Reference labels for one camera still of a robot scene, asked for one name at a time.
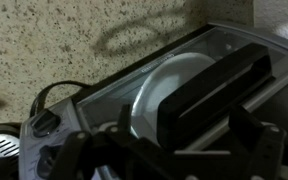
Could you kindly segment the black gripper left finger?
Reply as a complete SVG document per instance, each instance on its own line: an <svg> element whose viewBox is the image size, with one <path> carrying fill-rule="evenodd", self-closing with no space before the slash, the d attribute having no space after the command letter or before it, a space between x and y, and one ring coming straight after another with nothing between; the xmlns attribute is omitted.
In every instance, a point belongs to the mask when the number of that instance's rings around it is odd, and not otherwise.
<svg viewBox="0 0 288 180"><path fill-rule="evenodd" d="M130 140L131 134L127 131L96 135L74 132L61 147L48 180L91 180L95 169L105 165L120 178L128 180L122 147Z"/></svg>

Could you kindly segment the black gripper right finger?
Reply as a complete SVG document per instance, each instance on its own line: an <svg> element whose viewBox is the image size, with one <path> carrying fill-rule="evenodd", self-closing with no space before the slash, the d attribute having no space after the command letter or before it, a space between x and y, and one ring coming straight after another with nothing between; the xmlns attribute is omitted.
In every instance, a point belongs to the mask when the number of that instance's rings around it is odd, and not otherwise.
<svg viewBox="0 0 288 180"><path fill-rule="evenodd" d="M286 132L263 124L241 106L231 109L229 128L249 152L242 180L278 180Z"/></svg>

